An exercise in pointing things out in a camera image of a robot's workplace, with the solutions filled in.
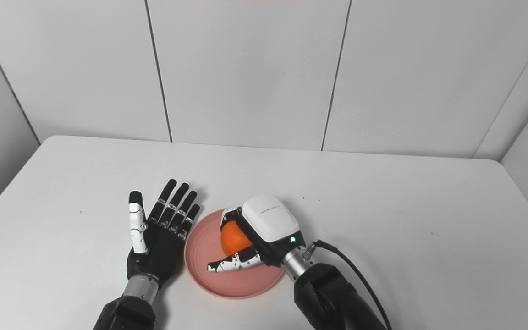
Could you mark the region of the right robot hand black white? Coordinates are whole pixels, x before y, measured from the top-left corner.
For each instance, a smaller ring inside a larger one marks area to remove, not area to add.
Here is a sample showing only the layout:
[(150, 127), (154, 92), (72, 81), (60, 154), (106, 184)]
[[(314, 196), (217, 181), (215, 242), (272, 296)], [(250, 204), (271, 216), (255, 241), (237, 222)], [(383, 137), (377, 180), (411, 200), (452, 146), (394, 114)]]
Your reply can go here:
[(264, 263), (282, 267), (288, 255), (306, 246), (298, 221), (273, 194), (262, 194), (243, 205), (224, 209), (220, 229), (235, 224), (251, 243), (238, 252), (207, 264), (208, 272), (231, 272)]

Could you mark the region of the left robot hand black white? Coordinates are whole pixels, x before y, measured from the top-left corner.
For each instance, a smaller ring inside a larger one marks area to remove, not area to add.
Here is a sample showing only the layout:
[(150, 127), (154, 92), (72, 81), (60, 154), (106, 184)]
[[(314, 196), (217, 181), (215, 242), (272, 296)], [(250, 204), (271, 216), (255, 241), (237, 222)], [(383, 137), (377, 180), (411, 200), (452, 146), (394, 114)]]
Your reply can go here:
[(185, 243), (200, 206), (198, 194), (183, 182), (171, 178), (155, 205), (145, 214), (143, 195), (129, 194), (132, 248), (126, 258), (126, 277), (149, 276), (161, 288), (178, 270)]

